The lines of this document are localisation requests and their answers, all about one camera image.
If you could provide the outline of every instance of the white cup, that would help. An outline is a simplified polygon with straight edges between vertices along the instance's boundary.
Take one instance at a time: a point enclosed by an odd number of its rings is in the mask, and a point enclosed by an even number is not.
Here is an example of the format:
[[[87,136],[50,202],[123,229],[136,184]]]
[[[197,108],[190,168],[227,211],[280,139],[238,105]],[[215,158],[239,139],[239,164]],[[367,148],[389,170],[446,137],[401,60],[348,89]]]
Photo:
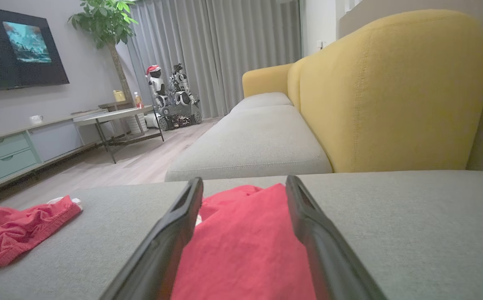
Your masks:
[[[38,125],[42,123],[43,116],[32,116],[29,118],[32,125]]]

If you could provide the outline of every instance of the red cloth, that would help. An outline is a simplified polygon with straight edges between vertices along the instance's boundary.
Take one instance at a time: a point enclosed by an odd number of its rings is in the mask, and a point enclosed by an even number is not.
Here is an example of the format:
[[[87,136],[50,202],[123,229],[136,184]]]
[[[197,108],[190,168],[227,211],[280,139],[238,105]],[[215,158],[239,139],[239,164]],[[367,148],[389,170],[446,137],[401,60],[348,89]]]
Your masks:
[[[0,266],[36,247],[78,213],[80,207],[70,196],[23,211],[0,207]]]
[[[199,213],[203,222],[182,253],[172,299],[316,298],[283,185],[220,192]]]

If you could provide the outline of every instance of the plastic bottle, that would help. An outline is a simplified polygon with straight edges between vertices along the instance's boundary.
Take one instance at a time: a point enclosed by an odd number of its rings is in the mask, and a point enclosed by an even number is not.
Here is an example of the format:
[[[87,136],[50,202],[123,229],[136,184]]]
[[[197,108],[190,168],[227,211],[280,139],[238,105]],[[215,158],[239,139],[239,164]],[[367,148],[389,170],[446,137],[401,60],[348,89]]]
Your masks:
[[[137,108],[143,108],[143,101],[141,100],[140,95],[138,95],[138,92],[134,92],[134,103]]]

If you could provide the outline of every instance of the yellow container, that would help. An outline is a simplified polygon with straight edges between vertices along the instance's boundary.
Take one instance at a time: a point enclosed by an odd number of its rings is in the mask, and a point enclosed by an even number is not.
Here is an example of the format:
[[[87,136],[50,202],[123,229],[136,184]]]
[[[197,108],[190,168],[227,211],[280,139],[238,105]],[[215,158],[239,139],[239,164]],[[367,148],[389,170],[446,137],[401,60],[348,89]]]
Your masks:
[[[116,98],[116,102],[123,102],[125,101],[125,94],[122,91],[114,91],[114,97]]]

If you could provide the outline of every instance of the tv screen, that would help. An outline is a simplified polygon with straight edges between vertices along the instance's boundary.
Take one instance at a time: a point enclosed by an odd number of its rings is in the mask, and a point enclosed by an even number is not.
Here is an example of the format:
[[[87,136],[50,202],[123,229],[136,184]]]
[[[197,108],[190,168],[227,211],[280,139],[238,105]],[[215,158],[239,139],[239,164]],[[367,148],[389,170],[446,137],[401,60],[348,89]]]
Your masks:
[[[0,10],[0,90],[67,83],[47,20]]]

